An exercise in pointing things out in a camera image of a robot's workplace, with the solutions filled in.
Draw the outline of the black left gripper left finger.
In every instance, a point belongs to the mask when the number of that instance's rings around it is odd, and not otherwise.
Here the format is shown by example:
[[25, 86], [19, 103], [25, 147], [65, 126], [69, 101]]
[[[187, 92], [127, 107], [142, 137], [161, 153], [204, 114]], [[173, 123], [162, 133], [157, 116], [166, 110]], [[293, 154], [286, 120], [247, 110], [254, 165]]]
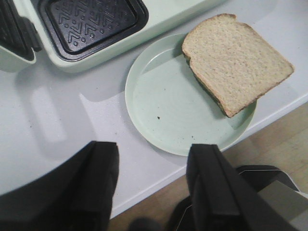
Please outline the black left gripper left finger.
[[3, 231], [105, 231], [119, 173], [114, 142], [91, 141], [63, 164], [0, 197]]

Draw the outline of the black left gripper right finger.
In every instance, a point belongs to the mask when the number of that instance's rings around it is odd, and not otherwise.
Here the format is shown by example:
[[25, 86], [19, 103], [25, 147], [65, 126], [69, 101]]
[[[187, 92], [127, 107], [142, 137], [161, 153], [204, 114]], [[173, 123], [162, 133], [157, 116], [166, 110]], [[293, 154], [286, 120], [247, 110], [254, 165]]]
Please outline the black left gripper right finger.
[[294, 227], [260, 195], [272, 183], [297, 190], [274, 166], [233, 168], [213, 144], [190, 147], [186, 180], [189, 196], [175, 208], [170, 231], [292, 231]]

